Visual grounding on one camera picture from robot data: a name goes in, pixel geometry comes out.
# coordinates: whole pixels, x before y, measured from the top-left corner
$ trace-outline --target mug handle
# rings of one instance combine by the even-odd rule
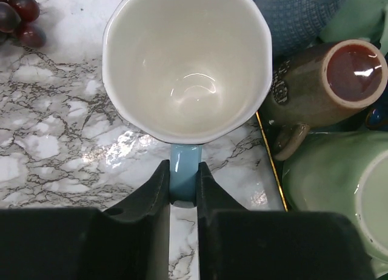
[[[196,173],[201,162],[201,145],[171,145],[170,202],[182,208],[196,206]]]
[[[386,56],[388,53],[388,4],[384,8],[384,29],[380,39],[380,52]]]
[[[310,131],[310,126],[307,124],[296,124],[291,127],[285,126],[280,131],[274,144],[275,155],[274,159],[285,161],[297,150],[302,144],[304,138]]]
[[[382,275],[388,273],[388,263],[381,262],[375,258],[372,258],[370,263],[377,278],[382,277]]]

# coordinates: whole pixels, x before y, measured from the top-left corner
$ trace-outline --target gold tray edge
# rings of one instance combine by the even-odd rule
[[[263,124],[261,123],[259,111],[256,112],[256,117],[257,117],[257,120],[259,122],[260,132],[261,132],[261,135],[263,136],[263,140],[264,140],[264,143],[266,145],[269,161],[270,161],[271,167],[272,167],[272,173],[275,176],[276,184],[278,185],[278,189],[279,189],[279,193],[280,193],[280,197],[281,197],[284,209],[285,209],[285,211],[289,211],[287,203],[286,203],[286,199],[284,198],[283,189],[281,188],[280,180],[279,180],[278,174],[276,172],[275,164],[273,163],[271,150],[269,149],[267,136],[266,136],[266,133],[264,132]]]

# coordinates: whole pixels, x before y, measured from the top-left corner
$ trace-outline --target brown mug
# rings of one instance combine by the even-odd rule
[[[384,56],[357,39],[316,45],[283,61],[260,108],[270,125],[282,127],[273,157],[286,160],[311,128],[336,124],[374,103],[387,80]]]

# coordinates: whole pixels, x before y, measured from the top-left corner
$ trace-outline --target stacked mugs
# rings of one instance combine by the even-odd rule
[[[271,147],[274,159],[284,161],[287,202],[293,210],[347,216],[375,275],[385,275],[388,0],[256,3],[276,58],[260,112],[279,130]]]
[[[387,12],[388,0],[123,0],[104,32],[102,79],[123,120],[171,144],[180,207],[196,205],[202,146],[259,109],[279,129],[272,153],[292,208],[346,215],[381,276]],[[363,112],[359,130],[331,132]]]

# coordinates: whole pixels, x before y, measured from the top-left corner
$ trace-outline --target light blue mug handle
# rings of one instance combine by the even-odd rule
[[[171,145],[171,204],[182,208],[196,206],[196,173],[201,155],[201,145]]]

